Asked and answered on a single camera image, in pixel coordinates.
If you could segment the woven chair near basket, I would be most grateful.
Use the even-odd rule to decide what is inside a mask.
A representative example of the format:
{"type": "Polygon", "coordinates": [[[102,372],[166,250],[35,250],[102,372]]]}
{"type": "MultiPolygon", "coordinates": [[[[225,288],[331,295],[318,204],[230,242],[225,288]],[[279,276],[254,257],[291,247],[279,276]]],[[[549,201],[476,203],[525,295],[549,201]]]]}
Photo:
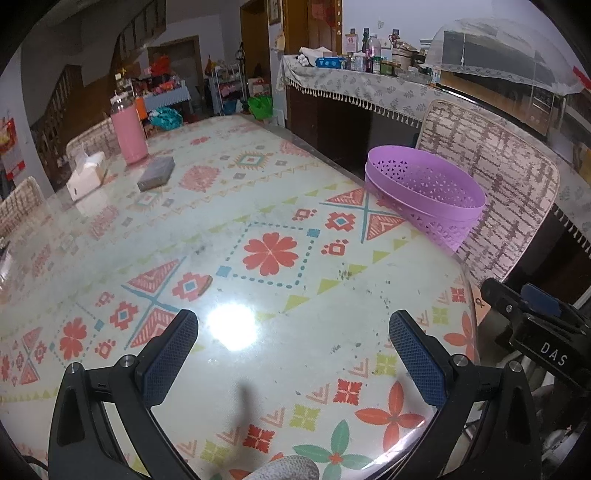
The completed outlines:
{"type": "Polygon", "coordinates": [[[557,198],[554,155],[498,115],[448,100],[429,105],[417,147],[456,164],[484,190],[486,206],[459,257],[478,284],[506,280],[557,198]]]}

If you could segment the woven chair far centre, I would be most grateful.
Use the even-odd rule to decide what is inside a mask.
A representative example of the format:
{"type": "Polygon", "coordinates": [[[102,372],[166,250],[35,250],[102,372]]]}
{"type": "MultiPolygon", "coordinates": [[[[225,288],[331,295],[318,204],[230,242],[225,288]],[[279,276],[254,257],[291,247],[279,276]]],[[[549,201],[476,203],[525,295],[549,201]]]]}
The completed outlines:
{"type": "Polygon", "coordinates": [[[88,156],[102,151],[107,158],[121,152],[110,118],[102,120],[70,140],[66,145],[66,158],[74,162],[82,151],[88,156]]]}

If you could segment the sideboard with patterned cloth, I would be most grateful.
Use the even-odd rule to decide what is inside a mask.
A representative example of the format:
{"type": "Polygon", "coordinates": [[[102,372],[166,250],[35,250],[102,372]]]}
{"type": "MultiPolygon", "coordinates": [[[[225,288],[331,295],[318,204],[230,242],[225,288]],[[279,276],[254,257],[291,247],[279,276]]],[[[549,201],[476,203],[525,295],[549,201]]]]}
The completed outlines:
{"type": "Polygon", "coordinates": [[[400,77],[303,66],[294,55],[280,59],[276,89],[280,91],[286,86],[315,97],[348,102],[413,127],[424,123],[429,105],[436,100],[449,101],[498,123],[540,150],[558,167],[560,184],[554,213],[577,243],[590,250],[589,184],[562,157],[516,123],[455,93],[400,77]]]}

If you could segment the woven chair far left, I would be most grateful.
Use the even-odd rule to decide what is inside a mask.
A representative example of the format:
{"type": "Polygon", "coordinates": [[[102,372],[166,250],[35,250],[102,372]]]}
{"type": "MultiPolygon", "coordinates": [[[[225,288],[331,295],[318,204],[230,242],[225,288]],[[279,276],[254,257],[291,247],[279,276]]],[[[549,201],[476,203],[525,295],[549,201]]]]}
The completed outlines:
{"type": "Polygon", "coordinates": [[[45,201],[36,179],[27,177],[1,203],[0,235],[8,237],[45,201]]]}

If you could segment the red wall calendar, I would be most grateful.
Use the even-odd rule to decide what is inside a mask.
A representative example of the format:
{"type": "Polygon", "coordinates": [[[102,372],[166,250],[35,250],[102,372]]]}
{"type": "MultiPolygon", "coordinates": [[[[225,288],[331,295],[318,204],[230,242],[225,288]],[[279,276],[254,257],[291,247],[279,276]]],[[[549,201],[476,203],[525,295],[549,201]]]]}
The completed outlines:
{"type": "Polygon", "coordinates": [[[1,162],[8,180],[13,180],[25,169],[24,156],[21,152],[16,125],[13,118],[4,120],[1,124],[1,162]]]}

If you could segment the green bag on floor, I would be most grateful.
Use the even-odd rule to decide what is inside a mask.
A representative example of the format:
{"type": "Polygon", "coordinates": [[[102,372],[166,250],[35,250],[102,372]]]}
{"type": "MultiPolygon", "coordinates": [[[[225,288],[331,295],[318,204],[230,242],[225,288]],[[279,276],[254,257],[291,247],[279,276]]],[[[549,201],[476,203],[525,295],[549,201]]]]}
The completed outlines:
{"type": "Polygon", "coordinates": [[[269,95],[249,97],[249,112],[256,120],[263,121],[273,117],[273,98],[269,95]]]}

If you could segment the silver grey small box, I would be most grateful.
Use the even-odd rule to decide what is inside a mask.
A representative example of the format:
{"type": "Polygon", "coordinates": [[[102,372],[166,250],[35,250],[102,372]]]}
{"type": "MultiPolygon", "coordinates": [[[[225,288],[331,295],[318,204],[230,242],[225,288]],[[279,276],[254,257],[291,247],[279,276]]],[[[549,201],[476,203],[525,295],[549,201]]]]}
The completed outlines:
{"type": "Polygon", "coordinates": [[[165,185],[175,167],[172,156],[154,158],[139,177],[136,185],[140,192],[165,185]]]}

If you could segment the pink thermos bottle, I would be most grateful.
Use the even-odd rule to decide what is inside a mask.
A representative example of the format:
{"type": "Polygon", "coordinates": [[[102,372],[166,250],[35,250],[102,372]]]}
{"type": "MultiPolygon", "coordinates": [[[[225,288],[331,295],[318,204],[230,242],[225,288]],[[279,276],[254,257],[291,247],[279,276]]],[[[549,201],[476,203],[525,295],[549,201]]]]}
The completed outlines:
{"type": "Polygon", "coordinates": [[[127,93],[115,94],[110,106],[110,119],[125,162],[139,162],[148,155],[148,149],[133,98],[127,93]]]}

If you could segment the white tissue pack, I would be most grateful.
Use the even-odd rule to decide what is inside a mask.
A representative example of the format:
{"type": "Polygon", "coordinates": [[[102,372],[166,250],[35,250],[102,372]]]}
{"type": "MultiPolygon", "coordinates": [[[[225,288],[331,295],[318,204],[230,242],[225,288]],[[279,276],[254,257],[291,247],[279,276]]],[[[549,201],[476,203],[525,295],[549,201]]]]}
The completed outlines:
{"type": "Polygon", "coordinates": [[[75,166],[66,187],[71,199],[77,202],[102,185],[107,162],[103,151],[87,154],[84,149],[75,152],[74,160],[75,166]]]}

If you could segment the purple perforated basket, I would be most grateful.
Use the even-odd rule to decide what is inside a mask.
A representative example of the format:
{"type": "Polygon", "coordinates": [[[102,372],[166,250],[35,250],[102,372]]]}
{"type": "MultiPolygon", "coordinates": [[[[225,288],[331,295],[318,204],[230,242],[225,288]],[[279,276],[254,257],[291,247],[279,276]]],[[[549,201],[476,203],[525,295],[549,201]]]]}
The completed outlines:
{"type": "Polygon", "coordinates": [[[487,203],[478,182],[454,163],[399,145],[371,149],[366,183],[435,244],[457,252],[487,203]]]}

